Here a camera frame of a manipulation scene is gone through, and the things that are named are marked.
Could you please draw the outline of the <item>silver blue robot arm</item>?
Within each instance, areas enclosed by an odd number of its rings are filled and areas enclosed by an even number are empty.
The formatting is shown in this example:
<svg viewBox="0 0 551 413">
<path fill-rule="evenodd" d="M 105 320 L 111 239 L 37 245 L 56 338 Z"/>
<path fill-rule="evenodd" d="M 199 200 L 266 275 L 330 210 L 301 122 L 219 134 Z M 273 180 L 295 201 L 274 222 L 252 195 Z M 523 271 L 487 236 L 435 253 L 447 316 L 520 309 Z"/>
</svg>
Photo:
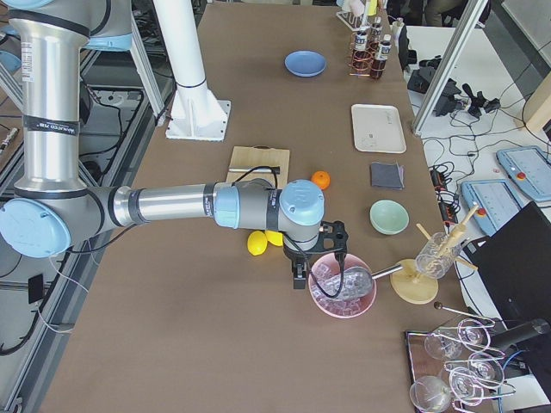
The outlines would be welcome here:
<svg viewBox="0 0 551 413">
<path fill-rule="evenodd" d="M 294 287 L 313 278 L 309 259 L 325 252 L 343 264 L 344 224 L 326 222 L 314 183 L 254 179 L 168 188 L 89 187 L 78 175 L 80 57 L 84 48 L 126 51 L 133 42 L 128 1 L 10 1 L 21 38 L 24 174 L 1 210 L 1 233 L 20 254 L 47 258 L 119 227 L 209 217 L 233 229 L 284 237 Z"/>
</svg>

